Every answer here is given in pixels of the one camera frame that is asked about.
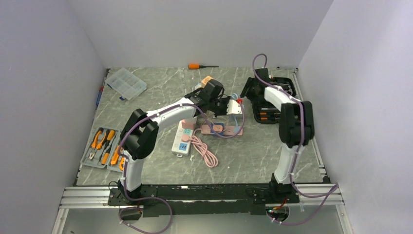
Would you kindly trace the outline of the clear plastic screw box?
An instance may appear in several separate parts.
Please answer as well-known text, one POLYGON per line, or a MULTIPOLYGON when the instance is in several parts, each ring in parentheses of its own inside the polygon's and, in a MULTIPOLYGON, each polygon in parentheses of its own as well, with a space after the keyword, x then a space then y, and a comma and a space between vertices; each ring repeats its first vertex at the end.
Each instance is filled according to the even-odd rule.
POLYGON ((106 78, 106 84, 127 100, 134 99, 147 89, 147 84, 126 68, 120 68, 106 78))

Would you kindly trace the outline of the white power strip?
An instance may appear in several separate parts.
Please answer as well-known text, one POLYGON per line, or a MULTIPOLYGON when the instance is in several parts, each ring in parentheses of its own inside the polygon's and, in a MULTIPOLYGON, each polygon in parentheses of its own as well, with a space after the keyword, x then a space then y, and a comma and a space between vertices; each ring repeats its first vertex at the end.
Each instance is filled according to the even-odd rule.
POLYGON ((183 129, 181 121, 178 124, 174 142, 171 148, 173 154, 177 157, 188 156, 191 148, 191 138, 194 135, 194 130, 183 129))

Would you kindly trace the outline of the pink power strip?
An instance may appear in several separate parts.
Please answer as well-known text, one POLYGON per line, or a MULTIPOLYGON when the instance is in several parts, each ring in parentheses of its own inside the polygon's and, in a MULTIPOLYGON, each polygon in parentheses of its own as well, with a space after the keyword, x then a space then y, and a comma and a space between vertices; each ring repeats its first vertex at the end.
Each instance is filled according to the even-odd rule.
MULTIPOLYGON (((233 136, 233 135, 243 135, 243 130, 238 126, 225 126, 225 125, 218 125, 214 126, 213 129, 215 130, 216 133, 218 133, 221 136, 233 136)), ((208 125, 202 125, 201 126, 201 133, 206 134, 206 135, 215 135, 215 132, 211 130, 211 128, 208 125)))

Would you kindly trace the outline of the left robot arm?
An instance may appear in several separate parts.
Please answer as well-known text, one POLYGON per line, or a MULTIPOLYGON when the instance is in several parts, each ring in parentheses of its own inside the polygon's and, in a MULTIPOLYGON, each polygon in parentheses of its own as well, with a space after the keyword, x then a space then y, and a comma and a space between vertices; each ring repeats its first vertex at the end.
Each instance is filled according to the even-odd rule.
POLYGON ((223 95, 223 85, 210 80, 177 102, 154 111, 136 109, 122 130, 120 147, 125 159, 123 175, 118 182, 121 199, 135 204, 141 197, 141 175, 145 158, 156 144, 158 133, 181 120, 202 115, 208 111, 216 116, 228 115, 231 97, 223 95))

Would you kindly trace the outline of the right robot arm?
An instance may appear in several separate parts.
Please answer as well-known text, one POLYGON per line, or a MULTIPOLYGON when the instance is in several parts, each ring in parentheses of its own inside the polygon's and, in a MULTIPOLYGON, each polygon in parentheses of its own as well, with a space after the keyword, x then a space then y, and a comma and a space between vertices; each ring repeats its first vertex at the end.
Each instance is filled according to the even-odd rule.
POLYGON ((303 147, 315 134, 312 103, 288 93, 284 86, 270 78, 266 68, 254 70, 254 77, 248 78, 241 97, 252 103, 255 116, 260 107, 277 109, 272 115, 279 125, 282 153, 268 195, 272 201, 281 202, 287 193, 297 189, 294 183, 295 165, 303 147))

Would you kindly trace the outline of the grey tool case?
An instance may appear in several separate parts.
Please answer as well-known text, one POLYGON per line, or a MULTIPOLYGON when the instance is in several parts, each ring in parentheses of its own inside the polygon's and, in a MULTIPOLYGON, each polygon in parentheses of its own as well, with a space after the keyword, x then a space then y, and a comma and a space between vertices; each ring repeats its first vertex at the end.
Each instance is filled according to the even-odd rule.
POLYGON ((80 161, 86 165, 115 172, 123 171, 123 157, 119 150, 120 130, 98 127, 80 161))

